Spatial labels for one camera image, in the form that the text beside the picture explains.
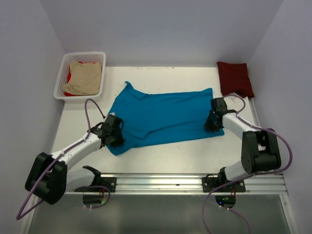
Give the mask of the blue t shirt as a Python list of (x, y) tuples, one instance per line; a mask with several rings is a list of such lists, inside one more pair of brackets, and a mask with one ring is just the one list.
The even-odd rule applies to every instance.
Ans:
[(121, 146), (110, 146), (118, 156), (132, 148), (223, 136), (224, 131), (207, 132), (204, 123), (211, 110), (213, 90), (146, 94), (130, 82), (115, 98), (110, 113), (124, 122)]

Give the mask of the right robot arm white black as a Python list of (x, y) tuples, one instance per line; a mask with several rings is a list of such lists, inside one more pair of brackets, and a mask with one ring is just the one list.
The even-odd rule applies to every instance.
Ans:
[(234, 182), (238, 183), (256, 173), (265, 173), (281, 167), (281, 157), (277, 136), (271, 129), (262, 130), (252, 126), (244, 119), (239, 119), (236, 110), (227, 107), (224, 98), (211, 100), (211, 110), (204, 124), (204, 129), (211, 133), (227, 129), (241, 140), (240, 160), (220, 169), (217, 176), (206, 175), (203, 185), (229, 191)]

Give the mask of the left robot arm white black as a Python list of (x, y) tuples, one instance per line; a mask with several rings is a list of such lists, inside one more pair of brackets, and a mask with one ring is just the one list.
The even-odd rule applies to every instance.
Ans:
[(90, 128), (78, 141), (52, 154), (40, 153), (31, 168), (25, 188), (42, 201), (53, 205), (69, 191), (86, 188), (92, 192), (105, 190), (101, 173), (84, 166), (75, 173), (70, 170), (91, 153), (105, 146), (121, 146), (124, 122), (114, 114)]

